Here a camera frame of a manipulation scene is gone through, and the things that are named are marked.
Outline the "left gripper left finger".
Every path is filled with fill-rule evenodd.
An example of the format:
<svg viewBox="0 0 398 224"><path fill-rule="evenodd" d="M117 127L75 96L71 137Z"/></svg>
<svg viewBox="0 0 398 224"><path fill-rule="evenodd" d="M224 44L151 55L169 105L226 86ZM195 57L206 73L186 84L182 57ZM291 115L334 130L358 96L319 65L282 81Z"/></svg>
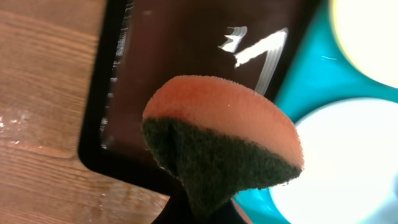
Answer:
<svg viewBox="0 0 398 224"><path fill-rule="evenodd" d="M184 188L177 188L152 224L197 224Z"/></svg>

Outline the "orange green scrub sponge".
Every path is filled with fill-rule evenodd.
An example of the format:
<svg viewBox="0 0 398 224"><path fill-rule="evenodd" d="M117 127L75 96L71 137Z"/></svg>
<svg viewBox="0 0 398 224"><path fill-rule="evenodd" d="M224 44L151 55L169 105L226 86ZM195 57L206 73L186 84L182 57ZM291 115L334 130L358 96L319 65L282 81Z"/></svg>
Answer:
<svg viewBox="0 0 398 224"><path fill-rule="evenodd" d="M182 184L197 219L238 192L295 179L304 167L291 119L254 90L219 77L164 83L144 108L142 135L158 165Z"/></svg>

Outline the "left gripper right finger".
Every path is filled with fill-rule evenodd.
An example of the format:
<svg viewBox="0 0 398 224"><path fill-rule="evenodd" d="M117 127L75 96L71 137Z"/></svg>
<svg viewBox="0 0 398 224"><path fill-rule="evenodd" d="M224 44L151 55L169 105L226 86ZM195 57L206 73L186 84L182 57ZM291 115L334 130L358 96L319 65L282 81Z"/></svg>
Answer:
<svg viewBox="0 0 398 224"><path fill-rule="evenodd" d="M217 209L211 216L211 224L246 224L238 213L232 199Z"/></svg>

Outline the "light blue plate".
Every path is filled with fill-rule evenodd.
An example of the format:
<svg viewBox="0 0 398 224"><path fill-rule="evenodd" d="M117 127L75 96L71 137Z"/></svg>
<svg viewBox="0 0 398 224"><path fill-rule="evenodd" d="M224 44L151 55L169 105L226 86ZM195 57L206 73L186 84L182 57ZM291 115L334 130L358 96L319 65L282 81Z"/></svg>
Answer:
<svg viewBox="0 0 398 224"><path fill-rule="evenodd" d="M397 222L397 104L353 98L297 121L304 170L271 188L290 223Z"/></svg>

